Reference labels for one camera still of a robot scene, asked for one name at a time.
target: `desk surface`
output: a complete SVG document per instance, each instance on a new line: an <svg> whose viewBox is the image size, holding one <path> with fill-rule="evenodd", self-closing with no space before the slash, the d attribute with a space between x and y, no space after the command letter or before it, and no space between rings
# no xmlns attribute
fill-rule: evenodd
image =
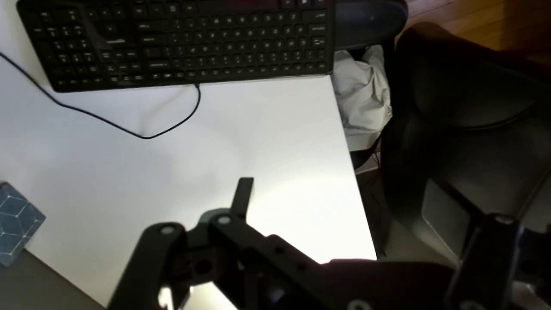
<svg viewBox="0 0 551 310"><path fill-rule="evenodd" d="M51 93L15 0L0 4L0 52ZM201 90L187 124L141 141L51 105L0 61L0 179L46 214L27 250L106 305L144 228L190 229L252 176L247 222L259 233L318 262L375 259L328 78ZM53 95L144 135L182 119L196 97L192 86Z"/></svg>

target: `keyboard cable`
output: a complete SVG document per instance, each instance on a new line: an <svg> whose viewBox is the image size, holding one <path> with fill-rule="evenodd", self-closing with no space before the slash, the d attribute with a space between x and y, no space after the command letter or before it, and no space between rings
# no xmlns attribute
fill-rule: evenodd
<svg viewBox="0 0 551 310"><path fill-rule="evenodd" d="M0 54L0 57L1 57L4 62L8 62L11 67L15 67L23 78L27 78L27 79L29 79L44 97L48 97L54 105L58 105L58 107L61 107L61 109L66 109L66 110L73 110L73 112L77 112L77 114L84 114L84 116L87 116L87 117L92 117L92 119L96 119L96 121L99 121L99 123L103 123L103 124L108 124L108 126L111 126L111 128L122 131L122 133L127 133L127 135L130 135L130 136L134 136L134 138L137 138L137 140L154 140L154 138L159 138L159 136L163 136L163 135L177 129L178 126L185 124L185 123L196 114L196 110L197 110L199 105L201 105L201 98L202 98L199 85L194 83L194 88L196 88L196 104L194 104L192 110L189 112L189 116L185 116L182 121L175 123L173 126L170 126L170 128L166 128L166 129L163 129L163 131L159 131L159 133L154 133L154 135L151 135L151 136L142 136L142 135L137 135L137 133L134 133L134 131L130 131L130 129L125 129L125 128L122 128L122 126L118 126L118 124L115 124L115 123L111 123L111 121L108 121L108 119L104 119L104 117L101 117L101 116L97 116L97 114L92 114L92 112L89 112L89 110L84 110L84 109L72 107L72 105L66 105L66 104L58 102L53 95L49 95L44 88L41 88L41 86L37 85L37 81L35 81L29 73L25 73L18 64L15 64L11 59L8 59L8 57L3 55L3 54Z"/></svg>

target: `black chair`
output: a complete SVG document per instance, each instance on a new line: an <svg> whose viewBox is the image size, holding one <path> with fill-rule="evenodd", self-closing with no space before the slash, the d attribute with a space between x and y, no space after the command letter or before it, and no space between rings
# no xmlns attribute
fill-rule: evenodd
<svg viewBox="0 0 551 310"><path fill-rule="evenodd" d="M433 24L401 36L394 69L394 117L380 150L390 216L450 262L464 248L468 219L431 200L435 183L481 214L543 231L551 222L551 73Z"/></svg>

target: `black keyboard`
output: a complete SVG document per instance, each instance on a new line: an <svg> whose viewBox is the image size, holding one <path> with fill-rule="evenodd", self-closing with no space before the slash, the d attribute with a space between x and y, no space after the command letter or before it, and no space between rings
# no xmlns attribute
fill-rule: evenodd
<svg viewBox="0 0 551 310"><path fill-rule="evenodd" d="M20 0L54 92L332 69L333 0Z"/></svg>

